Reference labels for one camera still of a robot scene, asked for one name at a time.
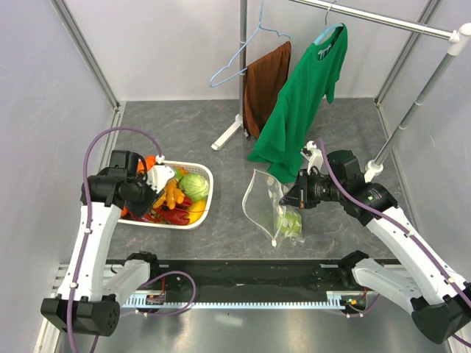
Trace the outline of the green toy apple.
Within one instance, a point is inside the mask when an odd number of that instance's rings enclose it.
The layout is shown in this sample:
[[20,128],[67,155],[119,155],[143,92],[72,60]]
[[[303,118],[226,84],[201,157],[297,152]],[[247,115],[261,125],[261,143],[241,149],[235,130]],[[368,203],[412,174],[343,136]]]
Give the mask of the green toy apple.
[[296,237],[302,232],[302,218],[297,212],[287,210],[283,215],[277,216],[277,228],[279,233],[285,237]]

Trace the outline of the dotted clear zip bag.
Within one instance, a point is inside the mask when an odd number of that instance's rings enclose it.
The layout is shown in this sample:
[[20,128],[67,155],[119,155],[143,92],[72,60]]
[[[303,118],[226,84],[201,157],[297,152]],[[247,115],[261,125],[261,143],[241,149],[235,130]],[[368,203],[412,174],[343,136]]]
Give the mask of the dotted clear zip bag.
[[305,242],[302,232],[288,238],[281,235],[277,228],[279,214],[283,215],[287,210],[297,212],[294,207],[278,204],[286,188],[271,174],[254,169],[241,203],[245,216],[263,232],[274,248],[279,248],[284,240],[293,244]]

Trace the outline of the orange toy ginger root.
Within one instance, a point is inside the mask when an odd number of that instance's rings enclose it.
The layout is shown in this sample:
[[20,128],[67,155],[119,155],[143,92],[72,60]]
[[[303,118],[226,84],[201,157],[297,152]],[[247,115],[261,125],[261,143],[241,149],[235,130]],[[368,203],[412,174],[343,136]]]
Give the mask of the orange toy ginger root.
[[178,180],[170,180],[165,188],[163,195],[152,205],[152,209],[158,209],[164,204],[173,210],[177,204],[182,204],[185,199],[184,193],[178,188]]

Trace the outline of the green toy cabbage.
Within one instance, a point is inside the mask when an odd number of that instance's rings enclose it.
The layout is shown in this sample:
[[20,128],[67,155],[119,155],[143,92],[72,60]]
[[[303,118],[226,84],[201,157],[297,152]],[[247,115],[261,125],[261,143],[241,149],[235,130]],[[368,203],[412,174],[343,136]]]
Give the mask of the green toy cabbage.
[[209,194],[209,181],[201,174],[186,174],[179,181],[180,190],[193,202],[205,199]]

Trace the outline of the orange toy pumpkin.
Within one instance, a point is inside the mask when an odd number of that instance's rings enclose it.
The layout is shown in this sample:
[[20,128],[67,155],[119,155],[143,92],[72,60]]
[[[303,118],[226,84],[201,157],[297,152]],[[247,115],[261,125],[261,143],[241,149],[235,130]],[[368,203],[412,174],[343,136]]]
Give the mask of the orange toy pumpkin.
[[143,174],[145,171],[148,171],[150,168],[152,168],[155,164],[156,164],[156,156],[149,155],[145,157],[144,159],[139,158],[137,173]]

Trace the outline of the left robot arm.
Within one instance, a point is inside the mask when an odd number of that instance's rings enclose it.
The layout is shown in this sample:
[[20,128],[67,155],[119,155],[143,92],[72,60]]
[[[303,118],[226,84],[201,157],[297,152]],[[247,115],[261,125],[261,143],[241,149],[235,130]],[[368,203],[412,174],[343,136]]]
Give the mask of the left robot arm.
[[138,172],[139,154],[113,151],[110,164],[82,186],[81,217],[71,262],[57,294],[42,301],[40,312],[62,332],[108,337],[121,307],[140,287],[161,281],[158,259],[150,252],[131,254],[112,279],[104,280],[110,241],[127,208],[142,216],[163,195],[175,175],[161,159]]

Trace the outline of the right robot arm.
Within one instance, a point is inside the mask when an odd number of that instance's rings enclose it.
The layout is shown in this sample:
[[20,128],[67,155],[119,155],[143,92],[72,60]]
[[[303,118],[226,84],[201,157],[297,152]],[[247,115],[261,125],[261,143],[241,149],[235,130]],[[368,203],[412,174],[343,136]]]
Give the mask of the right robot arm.
[[325,154],[308,144],[301,155],[308,166],[299,170],[294,186],[279,203],[301,210],[322,202],[339,203],[388,247],[410,275],[405,278],[355,251],[339,262],[340,286],[348,290],[361,286],[386,297],[410,314],[417,329],[434,343],[455,337],[470,323],[470,282],[425,242],[384,186],[368,181],[351,151]]

